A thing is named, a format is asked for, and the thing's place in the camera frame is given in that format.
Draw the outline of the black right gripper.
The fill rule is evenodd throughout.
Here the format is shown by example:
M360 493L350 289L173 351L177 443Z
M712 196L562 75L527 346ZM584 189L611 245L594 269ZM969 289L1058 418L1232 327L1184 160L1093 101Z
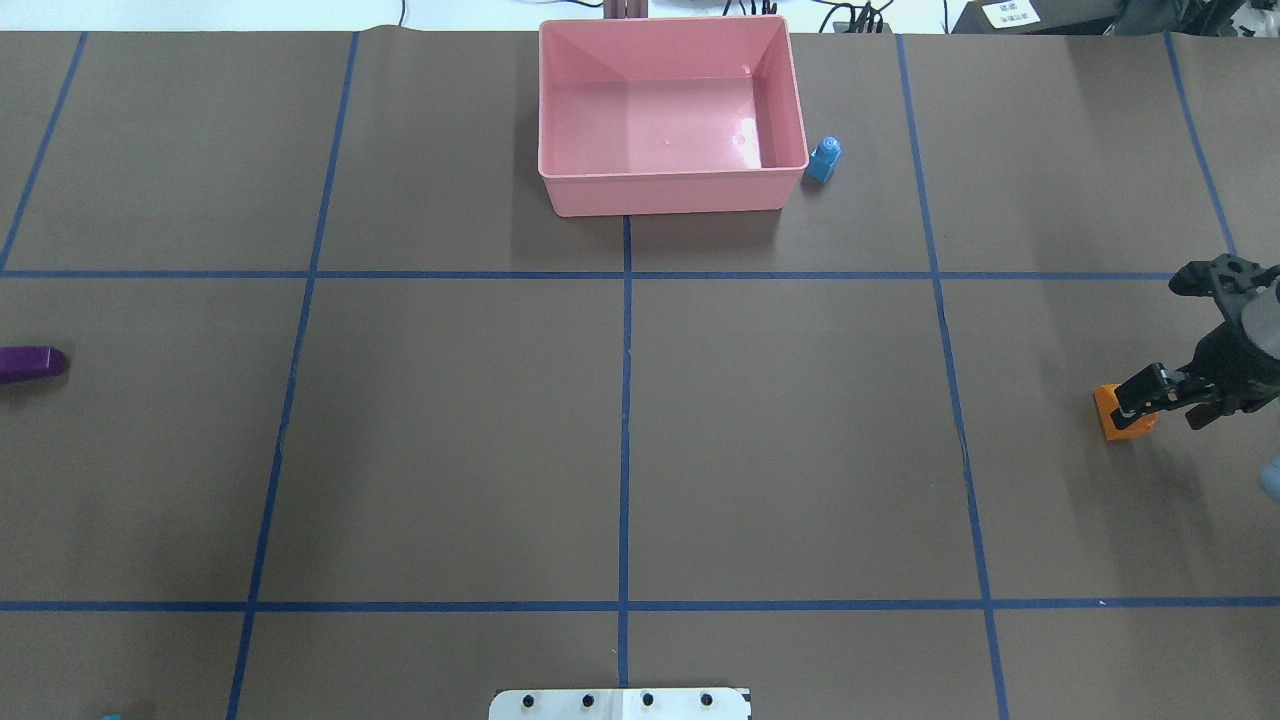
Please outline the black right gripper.
M1171 389L1167 368L1153 363L1119 384L1114 420L1137 421L1187 407L1188 425L1199 430L1220 418L1256 413L1279 395L1277 360L1230 325L1219 325L1202 338L1176 374Z

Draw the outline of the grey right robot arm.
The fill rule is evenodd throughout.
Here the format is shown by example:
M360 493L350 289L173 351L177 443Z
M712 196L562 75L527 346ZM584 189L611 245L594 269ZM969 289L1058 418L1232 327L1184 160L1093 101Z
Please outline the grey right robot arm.
M1277 286L1217 292L1184 290L1208 297L1222 320L1198 341L1188 364L1169 369L1153 363L1117 386L1093 392L1103 436L1130 439L1149 432L1162 411L1180 407L1193 430L1236 413L1257 413L1277 400Z

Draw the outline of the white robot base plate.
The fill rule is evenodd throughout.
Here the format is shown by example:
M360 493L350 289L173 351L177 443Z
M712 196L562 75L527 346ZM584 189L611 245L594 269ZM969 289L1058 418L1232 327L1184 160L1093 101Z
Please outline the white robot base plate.
M731 687L512 689L489 719L751 719L750 691Z

